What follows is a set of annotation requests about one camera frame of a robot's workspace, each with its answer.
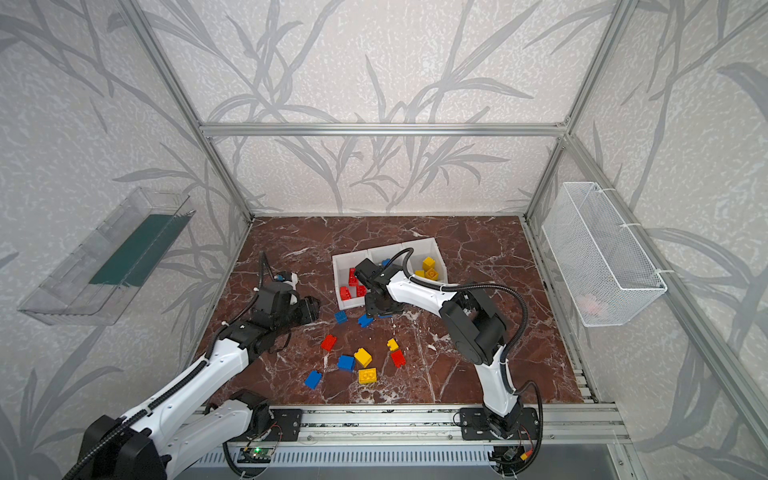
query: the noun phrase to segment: leaf patterned wallpaper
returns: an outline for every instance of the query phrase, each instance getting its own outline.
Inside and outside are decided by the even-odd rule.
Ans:
[[[204,121],[474,123],[563,121],[614,0],[141,5]],[[554,139],[217,144],[259,214],[493,214],[525,211]]]
[[[84,428],[146,399],[197,347],[247,225],[118,7],[0,4],[0,478],[61,478]],[[19,303],[137,186],[197,209],[113,326]]]
[[[649,2],[576,133],[768,393],[765,45],[768,2]],[[566,159],[536,225],[553,185],[570,180],[583,177]],[[619,404],[651,478],[768,478],[768,459],[664,301],[626,326],[584,329],[556,283],[601,398]]]

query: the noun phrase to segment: mesh basket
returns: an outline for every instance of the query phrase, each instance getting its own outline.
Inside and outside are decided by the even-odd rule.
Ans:
[[[667,291],[594,182],[563,183],[543,230],[584,326],[624,325]]]

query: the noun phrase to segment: white divided tray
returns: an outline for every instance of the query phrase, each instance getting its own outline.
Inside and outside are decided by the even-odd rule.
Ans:
[[[435,270],[438,273],[438,282],[448,282],[448,271],[445,268],[445,262],[442,261],[442,255],[437,247],[437,242],[434,238],[422,238],[419,240],[411,240],[404,243],[394,243],[393,245],[385,245],[384,247],[369,248],[368,250],[357,250],[355,252],[341,253],[334,255],[333,262],[333,287],[336,290],[336,300],[339,302],[339,310],[345,310],[348,308],[354,308],[356,306],[363,306],[366,304],[365,297],[352,297],[349,300],[341,300],[341,294],[339,288],[342,286],[349,286],[349,269],[355,268],[358,263],[367,258],[379,265],[381,262],[388,258],[392,258],[400,250],[405,248],[412,248],[413,255],[408,260],[408,271],[410,273],[416,270],[422,269],[422,262],[426,257],[431,257],[435,261]],[[405,255],[395,260],[395,264],[402,266],[402,259]],[[349,292],[354,295],[355,288],[350,288]]]

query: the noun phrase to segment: brown marble surface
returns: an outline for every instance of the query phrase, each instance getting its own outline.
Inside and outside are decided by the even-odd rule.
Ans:
[[[331,256],[422,237],[435,237],[452,282],[494,280],[517,289],[528,303],[528,329],[511,353],[517,386],[533,379],[545,402],[581,402],[574,373],[549,308],[531,251],[517,217],[271,217],[256,219],[214,317],[198,349],[213,331],[248,302],[258,284],[259,251],[275,271],[298,273],[302,296],[321,300],[320,320],[295,329],[289,346],[266,354],[226,383],[212,400],[220,403],[238,389],[266,396],[274,405],[318,403],[482,403],[475,367],[453,349],[442,320],[411,308],[391,319],[361,328],[364,308],[346,310],[349,322],[337,324]],[[508,338],[517,329],[520,309],[507,294],[492,297],[507,315]],[[338,337],[331,353],[320,348],[327,334]],[[397,369],[387,340],[394,337],[407,364]],[[284,337],[277,340],[282,346]],[[378,381],[360,385],[357,372],[338,370],[339,355],[365,348]],[[312,370],[323,374],[316,389],[304,385]],[[534,402],[533,395],[525,397]]]

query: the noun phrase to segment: yellow block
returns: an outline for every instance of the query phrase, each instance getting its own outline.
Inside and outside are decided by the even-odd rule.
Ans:
[[[358,370],[360,375],[360,385],[374,383],[376,381],[376,369]]]
[[[355,354],[355,358],[358,362],[362,365],[363,368],[366,368],[370,363],[371,360],[373,360],[373,357],[371,357],[371,354],[366,351],[366,349],[360,349]],[[376,381],[376,374],[374,373],[373,381]]]
[[[426,257],[422,262],[422,268],[426,272],[427,270],[435,268],[435,259],[432,257]]]

